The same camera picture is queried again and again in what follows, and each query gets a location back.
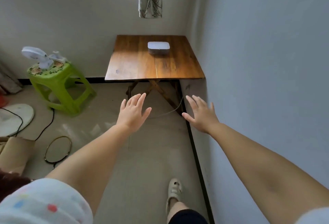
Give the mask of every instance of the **left arm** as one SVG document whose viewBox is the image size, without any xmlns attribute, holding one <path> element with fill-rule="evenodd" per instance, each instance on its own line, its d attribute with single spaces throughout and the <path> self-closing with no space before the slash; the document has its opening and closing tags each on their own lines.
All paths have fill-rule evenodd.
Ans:
<svg viewBox="0 0 329 224">
<path fill-rule="evenodd" d="M 120 147 L 131 133 L 142 126 L 151 112 L 151 108 L 148 108 L 142 115 L 145 97 L 145 93 L 135 95 L 127 105 L 126 100 L 123 100 L 116 125 L 75 152 L 46 176 L 76 189 L 89 203 L 94 215 Z"/>
</svg>

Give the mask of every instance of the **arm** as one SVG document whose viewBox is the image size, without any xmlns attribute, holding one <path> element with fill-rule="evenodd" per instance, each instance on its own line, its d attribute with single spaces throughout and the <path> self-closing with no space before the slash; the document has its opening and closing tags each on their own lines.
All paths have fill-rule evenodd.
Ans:
<svg viewBox="0 0 329 224">
<path fill-rule="evenodd" d="M 116 125 L 75 152 L 46 176 L 75 188 L 89 203 L 94 215 L 120 147 L 132 132 L 142 126 L 151 112 L 151 108 L 148 108 L 142 115 L 145 97 L 145 93 L 142 96 L 135 95 L 127 105 L 126 100 L 123 100 Z"/>
<path fill-rule="evenodd" d="M 295 223 L 302 214 L 329 207 L 329 190 L 296 165 L 218 121 L 200 97 L 186 97 L 194 118 L 183 117 L 217 141 L 237 176 L 272 224 Z"/>
</svg>

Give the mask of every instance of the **polka dot sleeve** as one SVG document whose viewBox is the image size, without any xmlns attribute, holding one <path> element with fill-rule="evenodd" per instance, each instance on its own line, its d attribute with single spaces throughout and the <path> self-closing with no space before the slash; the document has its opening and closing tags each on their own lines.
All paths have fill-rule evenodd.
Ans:
<svg viewBox="0 0 329 224">
<path fill-rule="evenodd" d="M 44 178 L 25 185 L 0 203 L 0 223 L 92 224 L 93 214 L 78 191 Z"/>
</svg>

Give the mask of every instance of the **hand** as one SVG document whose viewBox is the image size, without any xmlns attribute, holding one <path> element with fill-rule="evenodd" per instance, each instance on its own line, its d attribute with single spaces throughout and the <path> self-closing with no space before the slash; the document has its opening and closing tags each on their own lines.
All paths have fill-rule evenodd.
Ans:
<svg viewBox="0 0 329 224">
<path fill-rule="evenodd" d="M 203 99 L 194 95 L 192 97 L 194 100 L 189 96 L 186 96 L 186 99 L 191 105 L 194 118 L 187 113 L 183 113 L 182 116 L 197 130 L 209 134 L 211 127 L 219 123 L 214 104 L 211 103 L 209 109 L 207 103 L 203 101 Z"/>
<path fill-rule="evenodd" d="M 117 125 L 127 126 L 131 132 L 137 131 L 152 110 L 152 108 L 147 108 L 142 115 L 142 106 L 145 97 L 146 93 L 143 95 L 137 94 L 128 100 L 127 105 L 126 100 L 124 99 L 121 103 Z"/>
</svg>

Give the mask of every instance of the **white wall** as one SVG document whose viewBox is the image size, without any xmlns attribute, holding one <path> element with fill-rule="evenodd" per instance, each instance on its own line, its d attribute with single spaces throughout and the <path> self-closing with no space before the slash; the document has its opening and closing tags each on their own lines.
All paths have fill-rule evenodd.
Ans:
<svg viewBox="0 0 329 224">
<path fill-rule="evenodd" d="M 184 93 L 329 187 L 328 0 L 194 2 L 187 37 L 207 81 Z M 216 223 L 267 223 L 217 143 L 193 136 Z"/>
<path fill-rule="evenodd" d="M 185 35 L 190 0 L 163 0 L 163 18 L 138 17 L 138 0 L 0 0 L 0 60 L 18 78 L 23 46 L 58 50 L 86 77 L 104 77 L 118 34 Z"/>
</svg>

